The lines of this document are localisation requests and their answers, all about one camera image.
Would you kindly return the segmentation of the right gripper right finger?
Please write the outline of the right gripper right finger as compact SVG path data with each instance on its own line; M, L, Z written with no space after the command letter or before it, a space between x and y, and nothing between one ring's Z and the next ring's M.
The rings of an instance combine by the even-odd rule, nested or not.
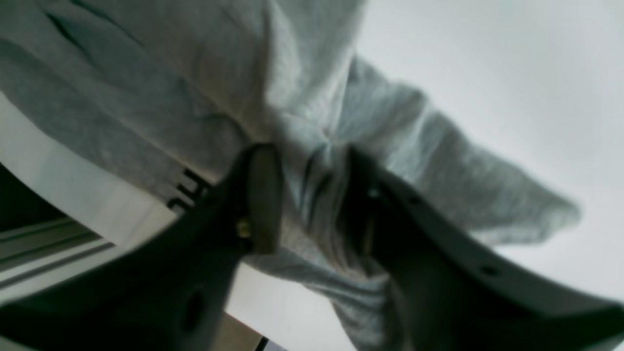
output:
M410 351L613 351L623 342L622 304L510 262L370 156L348 155L343 230L389 274Z

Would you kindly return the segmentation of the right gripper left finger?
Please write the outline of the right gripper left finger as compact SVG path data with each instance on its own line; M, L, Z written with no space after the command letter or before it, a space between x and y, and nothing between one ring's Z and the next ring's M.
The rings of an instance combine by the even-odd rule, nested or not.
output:
M244 150L145 244L4 305L2 337L36 351L208 351L240 262L278 249L282 191L276 148Z

